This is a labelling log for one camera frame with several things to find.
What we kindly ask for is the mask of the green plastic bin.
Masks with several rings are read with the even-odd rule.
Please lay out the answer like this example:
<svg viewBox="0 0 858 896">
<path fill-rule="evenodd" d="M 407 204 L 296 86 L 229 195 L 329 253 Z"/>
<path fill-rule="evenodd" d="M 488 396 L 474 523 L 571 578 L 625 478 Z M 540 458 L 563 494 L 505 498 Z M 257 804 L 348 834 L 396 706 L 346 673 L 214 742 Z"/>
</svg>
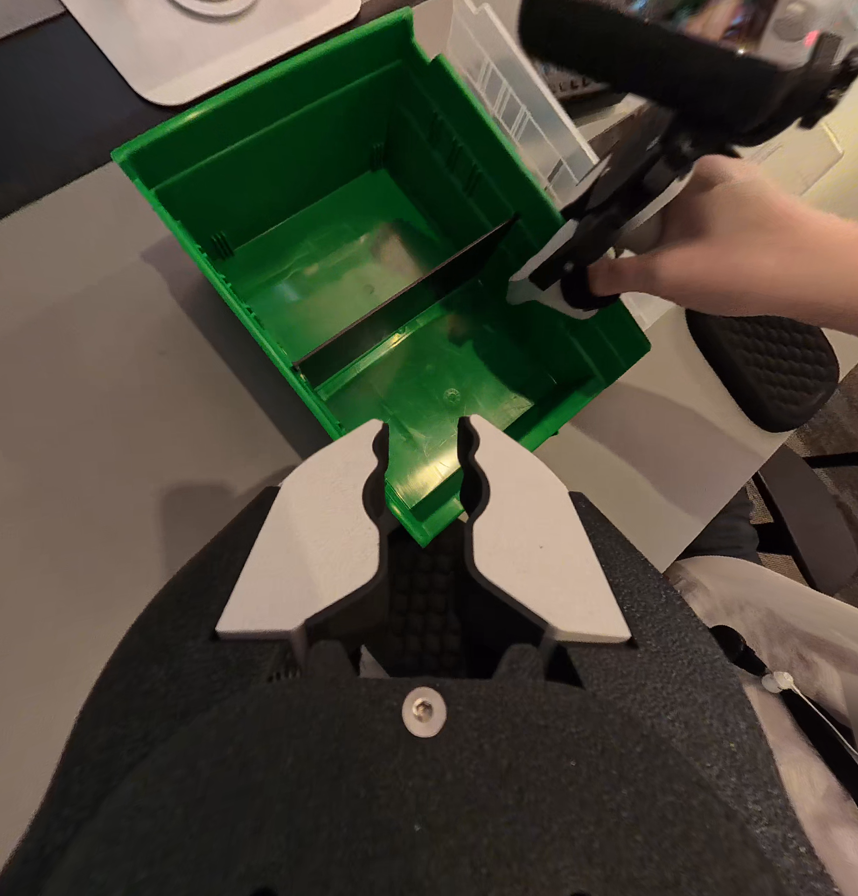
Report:
<svg viewBox="0 0 858 896">
<path fill-rule="evenodd" d="M 457 422 L 528 450 L 650 349 L 620 301 L 512 305 L 563 224 L 514 145 L 404 8 L 233 86 L 112 158 L 334 439 L 390 428 L 390 511 L 421 545 L 462 512 Z M 295 361 L 514 213 L 481 274 L 318 387 Z"/>
</svg>

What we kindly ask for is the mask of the black wrist rest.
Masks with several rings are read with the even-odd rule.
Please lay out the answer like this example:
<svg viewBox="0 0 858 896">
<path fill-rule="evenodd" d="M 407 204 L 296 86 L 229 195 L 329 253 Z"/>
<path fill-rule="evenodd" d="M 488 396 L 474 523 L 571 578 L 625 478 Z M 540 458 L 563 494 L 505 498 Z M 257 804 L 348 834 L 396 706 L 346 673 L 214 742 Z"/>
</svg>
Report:
<svg viewBox="0 0 858 896">
<path fill-rule="evenodd" d="M 770 433 L 812 420 L 840 383 L 823 330 L 778 316 L 729 317 L 686 310 L 698 351 L 743 415 Z"/>
</svg>

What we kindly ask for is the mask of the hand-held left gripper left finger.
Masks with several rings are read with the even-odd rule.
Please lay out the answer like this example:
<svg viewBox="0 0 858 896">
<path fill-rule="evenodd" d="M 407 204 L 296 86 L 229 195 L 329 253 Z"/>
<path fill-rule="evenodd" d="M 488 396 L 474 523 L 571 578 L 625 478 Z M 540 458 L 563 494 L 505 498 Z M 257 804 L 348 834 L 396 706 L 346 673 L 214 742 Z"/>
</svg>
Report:
<svg viewBox="0 0 858 896">
<path fill-rule="evenodd" d="M 388 571 L 390 428 L 369 420 L 312 454 L 278 487 L 216 623 L 222 641 L 287 641 L 304 661 L 314 626 Z"/>
</svg>

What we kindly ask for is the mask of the person's right hand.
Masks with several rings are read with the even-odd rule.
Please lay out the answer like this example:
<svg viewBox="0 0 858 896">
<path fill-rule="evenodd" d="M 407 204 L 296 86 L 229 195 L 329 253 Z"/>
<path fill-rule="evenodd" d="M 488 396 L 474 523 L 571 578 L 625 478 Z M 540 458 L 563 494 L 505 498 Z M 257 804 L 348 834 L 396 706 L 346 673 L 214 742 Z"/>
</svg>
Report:
<svg viewBox="0 0 858 896">
<path fill-rule="evenodd" d="M 713 315 L 817 323 L 835 224 L 756 168 L 709 155 L 663 210 L 656 245 L 592 264 L 588 283 L 597 297 L 645 293 Z"/>
</svg>

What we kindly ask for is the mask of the black office chair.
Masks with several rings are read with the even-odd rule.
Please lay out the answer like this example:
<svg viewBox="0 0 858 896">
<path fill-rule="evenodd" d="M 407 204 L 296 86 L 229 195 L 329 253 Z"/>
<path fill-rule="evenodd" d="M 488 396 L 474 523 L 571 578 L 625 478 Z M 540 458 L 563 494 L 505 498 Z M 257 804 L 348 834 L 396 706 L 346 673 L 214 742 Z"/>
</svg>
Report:
<svg viewBox="0 0 858 896">
<path fill-rule="evenodd" d="M 759 552 L 858 608 L 858 421 L 823 412 L 752 477 Z"/>
</svg>

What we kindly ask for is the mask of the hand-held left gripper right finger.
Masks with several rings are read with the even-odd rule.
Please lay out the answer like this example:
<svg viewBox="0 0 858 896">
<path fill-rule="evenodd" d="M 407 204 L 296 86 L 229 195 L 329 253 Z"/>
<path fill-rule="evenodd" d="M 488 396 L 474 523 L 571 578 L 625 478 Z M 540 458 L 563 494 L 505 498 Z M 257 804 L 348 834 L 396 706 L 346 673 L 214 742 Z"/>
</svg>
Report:
<svg viewBox="0 0 858 896">
<path fill-rule="evenodd" d="M 469 584 L 460 599 L 468 666 L 491 674 L 527 646 L 543 670 L 575 646 L 626 647 L 632 633 L 569 488 L 489 420 L 458 421 Z"/>
</svg>

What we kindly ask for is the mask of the clear plastic box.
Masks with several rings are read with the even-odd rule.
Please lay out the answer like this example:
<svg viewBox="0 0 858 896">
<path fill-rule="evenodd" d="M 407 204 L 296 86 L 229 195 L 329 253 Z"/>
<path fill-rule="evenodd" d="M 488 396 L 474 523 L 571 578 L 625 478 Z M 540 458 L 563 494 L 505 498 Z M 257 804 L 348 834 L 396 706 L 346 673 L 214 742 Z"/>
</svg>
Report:
<svg viewBox="0 0 858 896">
<path fill-rule="evenodd" d="M 554 205 L 562 209 L 575 200 L 579 181 L 598 156 L 493 6 L 424 2 L 414 9 L 413 20 L 422 49 L 451 63 Z M 844 156 L 825 124 L 810 130 L 793 127 L 738 153 L 795 196 L 803 196 Z"/>
</svg>

